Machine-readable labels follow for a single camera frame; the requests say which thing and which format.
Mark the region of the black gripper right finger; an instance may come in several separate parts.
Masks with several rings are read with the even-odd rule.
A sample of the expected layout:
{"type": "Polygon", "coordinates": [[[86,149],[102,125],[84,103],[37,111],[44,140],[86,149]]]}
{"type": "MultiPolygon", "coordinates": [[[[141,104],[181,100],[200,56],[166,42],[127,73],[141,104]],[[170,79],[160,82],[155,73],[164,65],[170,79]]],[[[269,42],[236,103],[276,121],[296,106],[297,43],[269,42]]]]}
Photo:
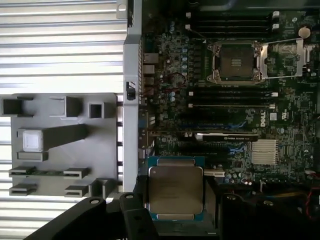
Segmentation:
{"type": "Polygon", "coordinates": [[[206,177],[205,205],[214,205],[214,240],[318,240],[320,217],[311,215],[313,192],[245,197],[206,177]]]}

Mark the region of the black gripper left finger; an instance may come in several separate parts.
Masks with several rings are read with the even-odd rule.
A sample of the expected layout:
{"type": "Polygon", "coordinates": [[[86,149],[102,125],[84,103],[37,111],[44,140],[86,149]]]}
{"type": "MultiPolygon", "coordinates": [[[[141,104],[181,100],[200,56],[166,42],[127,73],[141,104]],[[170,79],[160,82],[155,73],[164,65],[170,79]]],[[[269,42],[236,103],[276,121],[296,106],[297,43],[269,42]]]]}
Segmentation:
{"type": "Polygon", "coordinates": [[[159,234],[143,198],[146,175],[136,178],[132,192],[124,192],[107,203],[88,197],[51,220],[28,240],[158,240],[159,234]]]}

